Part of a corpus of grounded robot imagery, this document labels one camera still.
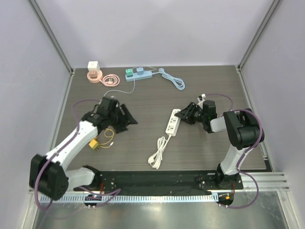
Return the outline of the yellow charger with cable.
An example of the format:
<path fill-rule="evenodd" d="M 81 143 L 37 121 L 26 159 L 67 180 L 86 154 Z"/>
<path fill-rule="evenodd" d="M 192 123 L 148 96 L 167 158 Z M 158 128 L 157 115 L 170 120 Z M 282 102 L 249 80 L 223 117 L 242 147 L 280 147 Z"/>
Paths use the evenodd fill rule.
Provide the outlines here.
<path fill-rule="evenodd" d="M 95 137 L 96 145 L 93 147 L 94 150 L 97 150 L 99 148 L 110 148 L 113 145 L 113 137 L 115 132 L 112 129 L 107 128 L 104 131 L 104 137 L 107 138 L 107 142 L 100 143 L 98 141 L 98 137 Z"/>

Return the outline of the yellow dual USB adapter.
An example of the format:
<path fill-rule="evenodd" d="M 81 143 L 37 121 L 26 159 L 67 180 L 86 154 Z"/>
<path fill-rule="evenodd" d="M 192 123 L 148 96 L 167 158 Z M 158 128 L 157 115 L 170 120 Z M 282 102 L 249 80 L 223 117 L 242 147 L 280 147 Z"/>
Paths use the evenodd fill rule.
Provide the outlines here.
<path fill-rule="evenodd" d="M 99 147 L 100 147 L 100 143 L 99 143 L 96 139 L 92 139 L 92 140 L 89 142 L 89 147 L 90 147 L 92 150 L 97 150 L 97 149 L 99 149 Z"/>

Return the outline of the white power strip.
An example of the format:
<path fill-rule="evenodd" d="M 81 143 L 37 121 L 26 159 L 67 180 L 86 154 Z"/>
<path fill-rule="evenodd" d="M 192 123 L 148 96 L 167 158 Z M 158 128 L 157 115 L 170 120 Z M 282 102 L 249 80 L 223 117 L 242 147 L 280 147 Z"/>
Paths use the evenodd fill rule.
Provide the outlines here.
<path fill-rule="evenodd" d="M 173 109 L 165 129 L 166 136 L 162 136 L 157 140 L 157 151 L 148 158 L 148 164 L 153 169 L 159 169 L 163 160 L 163 153 L 168 145 L 169 140 L 176 136 L 181 119 L 176 116 L 181 109 Z"/>

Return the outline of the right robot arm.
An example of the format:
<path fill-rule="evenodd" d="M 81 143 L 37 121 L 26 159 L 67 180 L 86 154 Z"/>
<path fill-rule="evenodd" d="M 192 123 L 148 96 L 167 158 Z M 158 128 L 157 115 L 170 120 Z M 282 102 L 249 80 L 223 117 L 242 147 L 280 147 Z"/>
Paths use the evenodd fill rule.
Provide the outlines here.
<path fill-rule="evenodd" d="M 175 116 L 190 125 L 201 123 L 207 133 L 227 132 L 230 147 L 224 160 L 218 164 L 213 176 L 199 176 L 198 180 L 203 190 L 232 189 L 239 181 L 240 165 L 248 153 L 264 141 L 264 131 L 258 117 L 250 108 L 227 111 L 218 117 L 216 104 L 212 100 L 203 100 L 197 104 L 191 102 Z"/>

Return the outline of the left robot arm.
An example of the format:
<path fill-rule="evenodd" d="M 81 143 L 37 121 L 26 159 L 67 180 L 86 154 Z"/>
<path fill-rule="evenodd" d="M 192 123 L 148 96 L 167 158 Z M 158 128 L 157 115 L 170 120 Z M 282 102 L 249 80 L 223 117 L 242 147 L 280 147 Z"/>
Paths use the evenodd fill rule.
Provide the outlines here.
<path fill-rule="evenodd" d="M 92 111 L 77 119 L 76 128 L 60 144 L 30 162 L 29 186 L 52 200 L 59 200 L 68 190 L 87 187 L 95 191 L 101 186 L 101 173 L 91 166 L 67 170 L 77 154 L 102 131 L 112 127 L 115 133 L 127 131 L 138 122 L 126 105 L 114 98 L 103 97 Z"/>

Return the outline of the pink round socket base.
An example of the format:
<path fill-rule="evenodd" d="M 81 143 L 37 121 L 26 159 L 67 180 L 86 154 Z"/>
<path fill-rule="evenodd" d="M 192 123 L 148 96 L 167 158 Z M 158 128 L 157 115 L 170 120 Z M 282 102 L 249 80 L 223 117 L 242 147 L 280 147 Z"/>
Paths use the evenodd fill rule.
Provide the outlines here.
<path fill-rule="evenodd" d="M 102 71 L 89 71 L 87 79 L 90 83 L 102 83 L 107 87 L 116 87 L 120 84 L 119 76 L 115 74 L 103 75 Z"/>

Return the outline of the green plug adapter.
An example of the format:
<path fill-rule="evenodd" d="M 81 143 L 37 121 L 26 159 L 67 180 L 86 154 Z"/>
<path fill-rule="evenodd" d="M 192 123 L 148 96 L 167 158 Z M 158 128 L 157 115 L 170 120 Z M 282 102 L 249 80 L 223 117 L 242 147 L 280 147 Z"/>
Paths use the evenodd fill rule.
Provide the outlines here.
<path fill-rule="evenodd" d="M 126 77 L 132 77 L 133 76 L 133 69 L 126 69 L 125 70 L 125 76 Z"/>

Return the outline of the blue power strip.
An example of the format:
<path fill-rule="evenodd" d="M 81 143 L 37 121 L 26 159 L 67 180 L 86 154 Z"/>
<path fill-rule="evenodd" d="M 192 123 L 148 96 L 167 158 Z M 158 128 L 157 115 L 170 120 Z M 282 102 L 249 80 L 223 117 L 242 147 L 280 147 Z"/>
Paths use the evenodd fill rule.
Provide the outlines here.
<path fill-rule="evenodd" d="M 176 87 L 176 89 L 182 91 L 185 89 L 185 83 L 181 78 L 174 77 L 168 74 L 164 68 L 159 68 L 157 72 L 153 72 L 152 70 L 144 70 L 142 67 L 133 69 L 133 76 L 126 77 L 125 79 L 127 82 L 133 82 L 138 80 L 150 79 L 155 75 L 160 75 L 162 78 L 170 81 Z"/>

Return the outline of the white cube adapter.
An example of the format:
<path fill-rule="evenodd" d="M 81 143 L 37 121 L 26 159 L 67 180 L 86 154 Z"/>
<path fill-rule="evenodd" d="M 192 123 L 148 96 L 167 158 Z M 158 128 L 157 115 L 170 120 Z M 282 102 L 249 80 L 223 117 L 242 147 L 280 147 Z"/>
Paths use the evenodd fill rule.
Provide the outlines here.
<path fill-rule="evenodd" d="M 98 61 L 89 61 L 87 65 L 89 74 L 98 74 L 100 66 Z"/>

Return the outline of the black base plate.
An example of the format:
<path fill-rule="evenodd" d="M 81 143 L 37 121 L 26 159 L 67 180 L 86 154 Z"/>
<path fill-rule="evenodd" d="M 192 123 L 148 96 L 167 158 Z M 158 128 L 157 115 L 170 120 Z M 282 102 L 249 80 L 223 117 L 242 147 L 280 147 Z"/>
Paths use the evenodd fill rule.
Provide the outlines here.
<path fill-rule="evenodd" d="M 240 174 L 221 175 L 216 170 L 177 171 L 98 171 L 93 182 L 86 187 L 90 190 L 110 192 L 115 188 L 128 187 L 178 187 L 189 186 L 198 190 L 225 190 L 244 188 Z"/>

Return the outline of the aluminium frame rail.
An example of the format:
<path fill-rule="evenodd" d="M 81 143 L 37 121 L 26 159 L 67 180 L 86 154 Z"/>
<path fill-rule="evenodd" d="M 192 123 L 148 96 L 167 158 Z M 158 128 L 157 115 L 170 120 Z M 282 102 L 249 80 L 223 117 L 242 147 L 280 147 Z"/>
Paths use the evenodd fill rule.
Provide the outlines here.
<path fill-rule="evenodd" d="M 105 194 L 109 194 L 117 189 L 120 189 L 121 196 L 198 196 L 198 195 L 210 195 L 215 192 L 239 192 L 239 191 L 274 191 L 274 190 L 288 190 L 288 183 L 285 176 L 282 173 L 276 172 L 258 172 L 250 173 L 249 175 L 240 175 L 242 178 L 244 188 L 242 190 L 225 189 L 225 190 L 198 190 L 189 186 L 178 187 L 128 187 L 124 190 L 115 188 L 114 190 L 107 192 L 100 187 L 99 190 L 90 190 L 87 187 L 78 187 L 73 190 L 66 191 L 100 191 Z"/>

